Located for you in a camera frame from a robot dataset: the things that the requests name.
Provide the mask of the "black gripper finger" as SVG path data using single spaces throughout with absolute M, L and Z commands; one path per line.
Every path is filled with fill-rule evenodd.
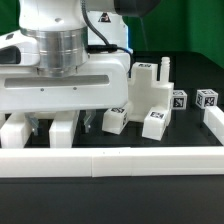
M 85 112 L 85 116 L 83 119 L 83 125 L 84 125 L 84 131 L 86 133 L 89 132 L 90 128 L 91 128 L 91 123 L 94 120 L 96 116 L 96 111 L 95 110 L 87 110 Z
M 39 135 L 39 128 L 40 128 L 38 118 L 35 116 L 34 113 L 26 113 L 25 118 L 32 128 L 33 134 L 35 136 L 38 136 Z

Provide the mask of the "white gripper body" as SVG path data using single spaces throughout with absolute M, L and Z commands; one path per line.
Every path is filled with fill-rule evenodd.
M 0 112 L 58 112 L 121 107 L 128 101 L 129 56 L 92 54 L 69 77 L 0 67 Z

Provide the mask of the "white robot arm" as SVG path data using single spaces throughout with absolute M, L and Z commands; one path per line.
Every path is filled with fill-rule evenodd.
M 88 44 L 89 11 L 142 17 L 161 0 L 19 0 L 19 29 L 0 36 L 0 112 L 121 107 L 128 101 L 130 53 Z

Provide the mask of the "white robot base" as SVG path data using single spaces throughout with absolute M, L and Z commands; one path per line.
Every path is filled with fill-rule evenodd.
M 106 44 L 91 29 L 88 29 L 88 51 L 90 53 L 112 53 L 116 51 L 132 53 L 128 45 L 128 27 L 121 16 L 98 11 L 90 11 L 87 15 L 96 30 L 109 42 L 109 44 Z

